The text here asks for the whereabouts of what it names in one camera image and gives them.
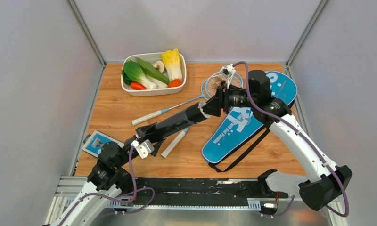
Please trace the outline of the blue racket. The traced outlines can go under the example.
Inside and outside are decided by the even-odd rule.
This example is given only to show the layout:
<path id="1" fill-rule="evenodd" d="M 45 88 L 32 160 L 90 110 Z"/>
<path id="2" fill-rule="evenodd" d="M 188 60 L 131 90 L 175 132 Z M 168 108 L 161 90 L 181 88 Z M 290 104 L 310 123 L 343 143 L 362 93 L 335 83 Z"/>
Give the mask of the blue racket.
<path id="1" fill-rule="evenodd" d="M 190 99 L 188 101 L 185 101 L 181 104 L 178 104 L 176 106 L 173 106 L 171 108 L 168 108 L 168 109 L 166 109 L 166 111 L 173 109 L 173 108 L 176 108 L 178 106 L 187 104 L 187 103 L 192 102 L 194 100 L 198 100 L 200 98 L 203 98 L 205 100 L 210 99 L 216 93 L 217 87 L 220 86 L 220 84 L 223 81 L 226 82 L 228 85 L 234 85 L 234 86 L 237 86 L 239 88 L 243 87 L 243 78 L 239 73 L 233 72 L 233 73 L 230 73 L 229 75 L 225 76 L 222 72 L 217 72 L 217 73 L 213 74 L 212 76 L 210 76 L 209 78 L 205 79 L 202 82 L 202 84 L 201 84 L 201 95 L 199 95 L 199 96 L 197 96 L 193 99 Z M 161 153 L 161 156 L 166 158 L 170 154 L 170 152 L 177 146 L 177 144 L 185 137 L 188 130 L 189 130 L 189 127 L 181 130 L 179 132 L 179 134 L 174 138 L 174 140 Z"/>
<path id="2" fill-rule="evenodd" d="M 169 107 L 169 108 L 165 108 L 165 109 L 161 109 L 161 110 L 155 111 L 153 113 L 147 114 L 145 116 L 142 116 L 140 118 L 134 119 L 134 120 L 131 121 L 131 123 L 132 123 L 133 126 L 136 126 L 136 125 L 141 124 L 145 121 L 153 119 L 153 118 L 155 118 L 155 117 L 157 117 L 161 114 L 164 114 L 165 112 L 167 112 L 167 111 L 169 111 L 173 108 L 187 104 L 187 103 L 192 102 L 194 100 L 197 100 L 197 99 L 200 99 L 200 98 L 208 100 L 216 93 L 216 88 L 221 84 L 222 81 L 225 81 L 228 85 L 233 85 L 233 86 L 236 86 L 236 87 L 239 87 L 239 88 L 242 88 L 243 85 L 244 85 L 244 80 L 243 80 L 242 76 L 238 73 L 234 73 L 233 75 L 228 75 L 227 77 L 222 75 L 221 72 L 215 73 L 202 82 L 202 84 L 201 84 L 201 95 L 199 95 L 199 96 L 197 96 L 193 99 L 187 100 L 183 103 L 180 103 L 178 105 L 175 105 L 175 106 L 172 106 L 172 107 Z"/>

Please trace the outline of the white shuttlecock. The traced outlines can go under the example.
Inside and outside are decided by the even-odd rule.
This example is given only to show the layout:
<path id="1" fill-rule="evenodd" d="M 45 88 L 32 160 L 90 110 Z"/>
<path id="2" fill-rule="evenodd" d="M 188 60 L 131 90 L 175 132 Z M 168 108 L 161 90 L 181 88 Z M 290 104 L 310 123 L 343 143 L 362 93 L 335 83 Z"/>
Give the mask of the white shuttlecock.
<path id="1" fill-rule="evenodd" d="M 198 102 L 198 109 L 200 110 L 201 114 L 206 118 L 209 119 L 211 115 L 207 114 L 205 112 L 206 102 L 205 101 L 199 101 Z"/>

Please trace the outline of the black shuttlecock tube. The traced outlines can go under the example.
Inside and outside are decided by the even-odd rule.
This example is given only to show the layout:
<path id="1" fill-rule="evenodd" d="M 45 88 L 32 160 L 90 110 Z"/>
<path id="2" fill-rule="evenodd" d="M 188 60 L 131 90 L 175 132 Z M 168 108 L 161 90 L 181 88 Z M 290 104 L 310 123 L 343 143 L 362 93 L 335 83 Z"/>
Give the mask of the black shuttlecock tube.
<path id="1" fill-rule="evenodd" d="M 187 127 L 198 124 L 206 118 L 198 109 L 198 103 L 180 111 L 179 113 L 159 122 L 159 126 L 166 128 L 165 138 Z"/>

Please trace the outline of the blue racket bag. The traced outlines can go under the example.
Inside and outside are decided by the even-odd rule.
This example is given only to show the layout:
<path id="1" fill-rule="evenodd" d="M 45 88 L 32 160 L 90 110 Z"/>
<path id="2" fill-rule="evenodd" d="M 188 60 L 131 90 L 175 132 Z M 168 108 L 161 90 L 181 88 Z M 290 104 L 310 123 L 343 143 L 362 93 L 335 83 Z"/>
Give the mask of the blue racket bag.
<path id="1" fill-rule="evenodd" d="M 267 71 L 272 95 L 292 107 L 297 95 L 297 86 L 287 75 L 277 71 Z M 243 160 L 268 134 L 269 130 L 254 116 L 250 108 L 234 107 L 202 148 L 202 156 L 216 172 L 227 172 Z M 263 133 L 226 169 L 217 165 L 232 155 L 245 143 Z"/>

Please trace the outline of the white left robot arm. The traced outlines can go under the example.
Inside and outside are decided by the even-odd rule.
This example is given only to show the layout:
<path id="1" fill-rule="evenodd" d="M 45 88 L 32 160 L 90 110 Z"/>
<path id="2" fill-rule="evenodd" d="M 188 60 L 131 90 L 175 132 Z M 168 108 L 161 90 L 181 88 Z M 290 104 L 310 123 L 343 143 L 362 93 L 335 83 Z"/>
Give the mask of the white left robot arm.
<path id="1" fill-rule="evenodd" d="M 166 139 L 157 123 L 139 127 L 136 135 L 120 143 L 114 139 L 101 140 L 96 165 L 82 189 L 53 226 L 88 226 L 110 201 L 130 204 L 138 192 L 132 160 L 155 156 Z"/>

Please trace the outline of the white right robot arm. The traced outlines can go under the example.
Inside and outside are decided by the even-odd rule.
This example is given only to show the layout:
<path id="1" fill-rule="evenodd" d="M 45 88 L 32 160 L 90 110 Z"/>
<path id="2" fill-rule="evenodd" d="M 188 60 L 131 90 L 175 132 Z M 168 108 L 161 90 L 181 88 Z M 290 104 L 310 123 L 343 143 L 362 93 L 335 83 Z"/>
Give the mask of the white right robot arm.
<path id="1" fill-rule="evenodd" d="M 348 207 L 345 190 L 352 171 L 328 158 L 301 128 L 290 110 L 297 95 L 293 80 L 276 71 L 253 70 L 249 76 L 254 100 L 244 107 L 240 101 L 246 97 L 246 90 L 229 88 L 230 111 L 202 149 L 209 166 L 215 169 L 255 135 L 261 141 L 272 132 L 300 162 L 306 176 L 268 170 L 258 178 L 260 195 L 269 197 L 275 192 L 284 192 L 300 196 L 313 210 L 328 207 L 342 196 Z"/>

